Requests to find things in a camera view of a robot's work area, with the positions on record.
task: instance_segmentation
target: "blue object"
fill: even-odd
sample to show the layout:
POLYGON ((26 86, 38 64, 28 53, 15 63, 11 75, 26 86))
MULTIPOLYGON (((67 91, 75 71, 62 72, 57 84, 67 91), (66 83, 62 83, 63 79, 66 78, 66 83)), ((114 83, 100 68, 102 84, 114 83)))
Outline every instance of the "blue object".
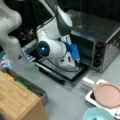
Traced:
POLYGON ((2 58, 5 55, 4 52, 0 52, 0 58, 2 58))
POLYGON ((80 54, 79 54, 77 45, 71 44, 70 49, 71 49, 72 58, 74 60, 80 60, 80 54))
POLYGON ((45 48, 44 48, 44 47, 42 47, 42 48, 41 48, 41 50, 42 50, 42 51, 45 51, 45 48))
POLYGON ((114 118, 106 110, 94 107, 85 112, 82 120, 114 120, 114 118))

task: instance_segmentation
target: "black cable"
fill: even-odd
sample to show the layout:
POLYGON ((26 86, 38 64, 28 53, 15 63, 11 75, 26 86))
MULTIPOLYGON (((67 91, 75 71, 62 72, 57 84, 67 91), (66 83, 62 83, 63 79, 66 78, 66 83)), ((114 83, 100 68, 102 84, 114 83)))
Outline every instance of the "black cable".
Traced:
POLYGON ((47 60, 48 60, 51 64, 53 64, 55 67, 59 68, 60 70, 63 70, 63 71, 66 71, 66 72, 79 72, 79 71, 80 71, 80 68, 79 68, 79 70, 76 70, 76 71, 65 70, 65 69, 62 69, 62 68, 60 68, 59 66, 57 66, 57 65, 56 65, 55 63, 53 63, 50 59, 47 58, 47 60))
POLYGON ((55 16, 53 16, 53 17, 51 18, 51 20, 48 21, 47 23, 43 23, 40 27, 37 28, 37 30, 40 29, 41 27, 44 27, 45 25, 49 24, 53 19, 56 18, 57 14, 58 14, 58 5, 57 5, 57 1, 56 1, 56 0, 53 0, 53 1, 54 1, 55 5, 56 5, 56 8, 55 8, 55 9, 56 9, 55 16))

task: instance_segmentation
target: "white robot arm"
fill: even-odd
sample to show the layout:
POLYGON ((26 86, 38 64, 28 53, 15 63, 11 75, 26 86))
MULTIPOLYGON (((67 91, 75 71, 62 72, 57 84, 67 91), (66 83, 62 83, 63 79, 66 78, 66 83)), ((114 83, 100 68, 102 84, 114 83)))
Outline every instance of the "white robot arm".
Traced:
POLYGON ((37 28, 38 53, 43 57, 57 59, 61 67, 75 67, 75 62, 68 50, 71 40, 69 36, 66 36, 71 32, 71 19, 61 10, 56 0, 39 1, 53 18, 37 28), (58 41, 57 39, 61 37, 64 37, 63 41, 58 41))

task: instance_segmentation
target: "gray countertop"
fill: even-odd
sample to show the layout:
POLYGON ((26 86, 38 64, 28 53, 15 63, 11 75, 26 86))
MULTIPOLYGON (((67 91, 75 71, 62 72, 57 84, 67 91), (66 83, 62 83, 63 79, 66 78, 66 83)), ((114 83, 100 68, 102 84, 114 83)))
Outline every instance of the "gray countertop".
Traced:
MULTIPOLYGON (((90 70, 85 77, 94 81, 104 79, 120 85, 120 54, 104 73, 90 70)), ((85 111, 94 107, 85 101, 85 96, 90 89, 81 81, 74 87, 69 85, 63 87, 47 77, 44 77, 43 80, 45 87, 42 86, 42 88, 49 97, 49 103, 46 105, 49 120, 82 120, 85 111)))

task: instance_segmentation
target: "wooden board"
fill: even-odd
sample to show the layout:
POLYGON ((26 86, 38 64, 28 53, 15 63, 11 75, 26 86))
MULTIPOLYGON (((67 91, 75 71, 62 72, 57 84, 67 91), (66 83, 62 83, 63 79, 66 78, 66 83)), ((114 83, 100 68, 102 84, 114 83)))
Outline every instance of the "wooden board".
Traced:
POLYGON ((7 120, 47 120, 42 100, 0 72, 0 112, 7 120))

